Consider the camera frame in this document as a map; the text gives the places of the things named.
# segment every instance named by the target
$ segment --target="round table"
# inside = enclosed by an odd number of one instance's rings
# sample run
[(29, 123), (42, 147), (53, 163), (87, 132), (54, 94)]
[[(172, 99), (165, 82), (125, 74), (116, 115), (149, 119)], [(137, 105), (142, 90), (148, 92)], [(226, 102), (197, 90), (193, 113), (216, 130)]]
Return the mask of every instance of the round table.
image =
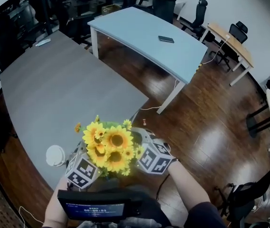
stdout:
[(267, 104), (264, 105), (262, 108), (257, 110), (254, 113), (251, 113), (246, 118), (247, 128), (249, 131), (249, 134), (251, 137), (255, 138), (257, 133), (260, 131), (263, 131), (270, 127), (270, 117), (261, 121), (260, 123), (257, 123), (254, 119), (254, 116), (261, 113), (262, 111), (266, 110), (267, 108), (270, 111), (270, 90), (266, 90), (266, 98), (267, 98)]

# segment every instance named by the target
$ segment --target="wooden floor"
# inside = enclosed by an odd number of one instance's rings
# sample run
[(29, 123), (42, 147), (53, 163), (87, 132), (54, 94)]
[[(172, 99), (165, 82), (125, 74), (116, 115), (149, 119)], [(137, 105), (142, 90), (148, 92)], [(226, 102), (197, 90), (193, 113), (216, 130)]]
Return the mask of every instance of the wooden floor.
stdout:
[[(131, 49), (103, 35), (98, 37), (100, 59), (149, 97), (144, 108), (160, 106), (172, 91), (174, 78)], [(210, 60), (208, 54), (203, 62), (207, 60)], [(146, 119), (147, 127), (169, 142), (172, 154), (205, 188), (214, 204), (220, 201), (214, 186), (223, 188), (229, 182), (257, 181), (270, 170), (267, 152), (270, 131), (265, 130), (252, 139), (246, 129), (246, 115), (261, 107), (255, 85), (245, 76), (230, 87), (229, 83), (242, 69), (229, 73), (226, 69), (225, 64), (218, 66), (213, 62), (202, 66), (161, 115), (156, 110), (140, 111), (135, 120), (135, 126), (141, 127)], [(269, 115), (267, 111), (257, 119), (263, 120)], [(52, 190), (18, 139), (10, 138), (5, 150), (0, 153), (0, 183), (17, 209), (23, 206), (43, 221)], [(122, 185), (143, 184), (155, 195), (164, 177), (135, 171)], [(171, 178), (161, 190), (160, 203), (172, 223), (183, 226), (187, 211)], [(30, 215), (22, 214), (32, 227), (39, 227)], [(248, 220), (266, 220), (269, 216), (270, 190), (267, 200)]]

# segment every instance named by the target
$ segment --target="gray table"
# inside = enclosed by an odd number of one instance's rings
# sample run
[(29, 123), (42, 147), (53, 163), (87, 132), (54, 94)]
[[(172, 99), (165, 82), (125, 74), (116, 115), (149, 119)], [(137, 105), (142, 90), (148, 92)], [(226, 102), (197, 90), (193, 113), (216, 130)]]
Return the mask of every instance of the gray table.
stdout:
[[(98, 58), (97, 31), (119, 41), (175, 77), (179, 84), (157, 113), (161, 113), (193, 78), (207, 47), (178, 27), (136, 8), (123, 9), (88, 23), (93, 54)], [(173, 38), (163, 42), (158, 36)]]
[(2, 74), (1, 84), (12, 123), (29, 158), (55, 188), (66, 167), (46, 163), (46, 150), (61, 146), (66, 156), (82, 135), (78, 122), (90, 124), (131, 118), (148, 98), (119, 74), (61, 32), (32, 47)]

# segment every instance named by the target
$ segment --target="smartphone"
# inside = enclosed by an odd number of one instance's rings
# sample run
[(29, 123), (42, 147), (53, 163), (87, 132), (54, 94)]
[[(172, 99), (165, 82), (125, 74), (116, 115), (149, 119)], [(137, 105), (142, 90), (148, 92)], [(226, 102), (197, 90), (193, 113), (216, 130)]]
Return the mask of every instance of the smartphone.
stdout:
[(158, 36), (159, 40), (174, 43), (174, 40), (170, 37)]

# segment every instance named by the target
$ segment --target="device screen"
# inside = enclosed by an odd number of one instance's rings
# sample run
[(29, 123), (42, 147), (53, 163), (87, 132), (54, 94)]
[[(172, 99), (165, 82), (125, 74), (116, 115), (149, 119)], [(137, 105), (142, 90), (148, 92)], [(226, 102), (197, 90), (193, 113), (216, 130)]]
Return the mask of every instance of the device screen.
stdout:
[(159, 40), (174, 43), (174, 40), (170, 37), (158, 36)]
[(117, 217), (122, 216), (124, 204), (86, 205), (67, 203), (67, 213), (72, 217)]

